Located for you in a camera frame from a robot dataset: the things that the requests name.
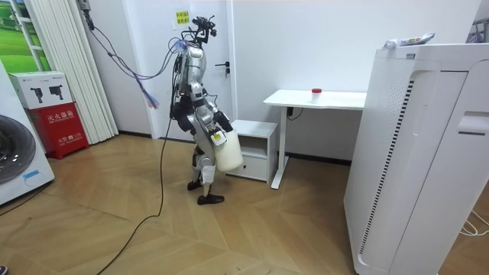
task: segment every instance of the yellow sticker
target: yellow sticker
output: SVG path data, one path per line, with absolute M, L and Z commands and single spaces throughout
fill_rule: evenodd
M 190 23 L 189 12 L 188 11 L 177 11 L 176 12 L 176 23 L 177 24 L 188 24 L 188 23 Z

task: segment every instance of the label sticker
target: label sticker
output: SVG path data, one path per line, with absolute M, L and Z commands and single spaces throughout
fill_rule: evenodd
M 39 170 L 34 170 L 34 171 L 30 172 L 30 173 L 26 173 L 26 174 L 22 175 L 22 177 L 24 177 L 24 180 L 26 180 L 26 179 L 31 178 L 33 176 L 36 176 L 38 174 L 40 174 L 39 173 Z
M 188 23 L 190 23 L 189 12 L 188 11 L 177 11 L 176 12 L 176 23 L 177 24 L 188 24 Z

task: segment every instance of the washing machine door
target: washing machine door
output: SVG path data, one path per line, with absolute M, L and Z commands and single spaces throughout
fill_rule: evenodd
M 36 141 L 22 123 L 0 115 L 0 185 L 24 172 L 36 154 Z

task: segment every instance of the parquet floor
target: parquet floor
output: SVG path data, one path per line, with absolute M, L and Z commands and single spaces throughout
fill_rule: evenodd
M 136 224 L 157 212 L 162 143 L 121 135 L 50 160 L 54 183 L 0 217 L 0 264 L 12 275 L 96 274 Z M 218 175 L 213 191 L 225 203 L 198 206 L 201 190 L 186 190 L 192 151 L 191 144 L 167 145 L 164 212 L 104 274 L 355 273 L 342 206 L 349 167 L 290 159 L 279 190 Z M 489 211 L 487 203 L 478 207 Z M 488 273 L 488 244 L 459 238 L 440 275 Z

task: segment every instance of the white desk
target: white desk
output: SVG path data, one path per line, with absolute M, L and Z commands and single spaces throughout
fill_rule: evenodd
M 280 145 L 278 157 L 278 171 L 275 174 L 271 187 L 278 189 L 283 172 L 289 157 L 285 157 L 285 134 L 287 125 L 287 107 L 297 108 L 328 108 L 342 110 L 363 110 L 366 92 L 327 92 L 322 91 L 317 102 L 312 102 L 310 90 L 285 90 L 276 91 L 265 99 L 266 105 L 280 106 Z

